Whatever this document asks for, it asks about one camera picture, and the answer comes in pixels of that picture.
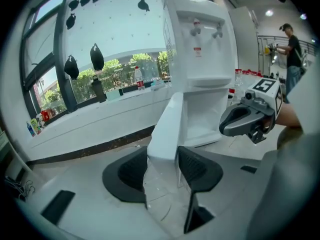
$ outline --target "metal railing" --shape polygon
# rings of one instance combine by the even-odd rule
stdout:
[[[276,42],[281,46],[287,46],[289,42],[289,38],[282,36],[272,36],[272,35],[258,35],[258,38],[264,39],[268,44]],[[316,56],[316,51],[318,47],[312,43],[299,40],[302,52],[306,51],[308,54],[312,56]]]

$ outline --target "glass window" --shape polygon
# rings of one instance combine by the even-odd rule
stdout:
[[[50,12],[53,8],[60,5],[63,0],[49,0],[44,5],[42,5],[38,11],[35,22],[40,20],[43,16],[45,16],[48,12]]]
[[[44,22],[25,42],[24,63],[25,76],[54,50],[54,32],[57,15]]]
[[[47,110],[50,117],[54,117],[67,109],[60,92],[56,67],[53,67],[38,79],[33,85],[33,89],[40,109]]]
[[[138,53],[112,59],[104,63],[101,71],[85,69],[79,73],[76,80],[70,80],[76,101],[81,103],[96,96],[91,87],[94,75],[101,80],[104,93],[135,85],[136,66],[140,68],[144,82],[170,78],[166,51]]]

